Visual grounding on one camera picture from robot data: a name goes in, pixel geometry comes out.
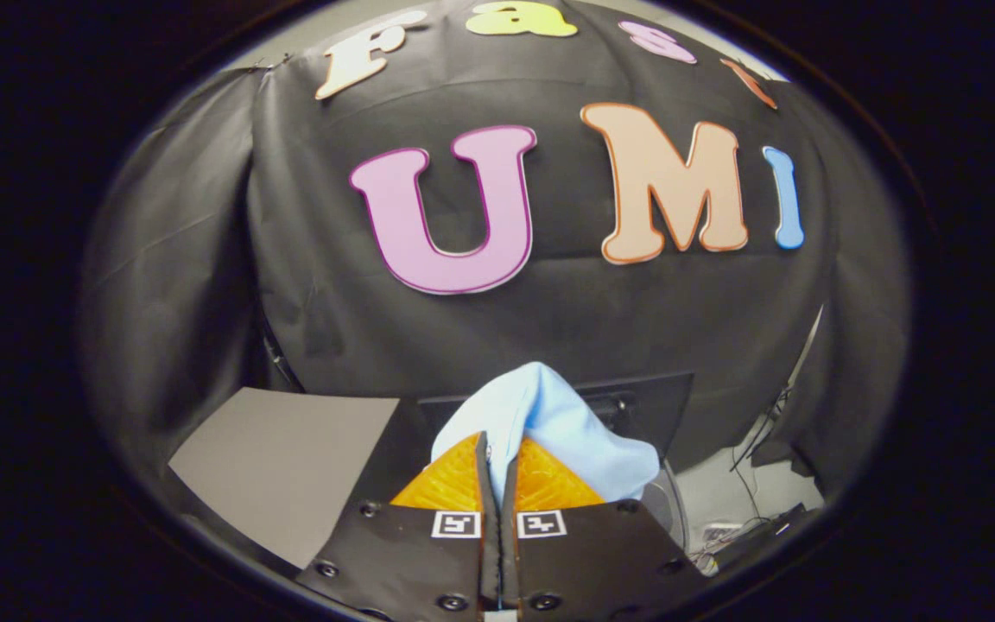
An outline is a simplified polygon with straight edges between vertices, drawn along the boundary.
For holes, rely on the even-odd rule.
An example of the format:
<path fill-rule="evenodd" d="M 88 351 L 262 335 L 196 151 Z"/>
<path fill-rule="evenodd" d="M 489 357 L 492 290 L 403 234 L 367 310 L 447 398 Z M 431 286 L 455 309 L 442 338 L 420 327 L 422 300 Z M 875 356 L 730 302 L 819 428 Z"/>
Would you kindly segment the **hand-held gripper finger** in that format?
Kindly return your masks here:
<path fill-rule="evenodd" d="M 540 442 L 510 465 L 506 599 L 521 621 L 688 617 L 710 586 L 644 503 L 606 503 Z"/>
<path fill-rule="evenodd" d="M 485 433 L 469 435 L 390 501 L 340 515 L 297 581 L 364 617 L 482 621 L 500 602 L 500 530 Z"/>

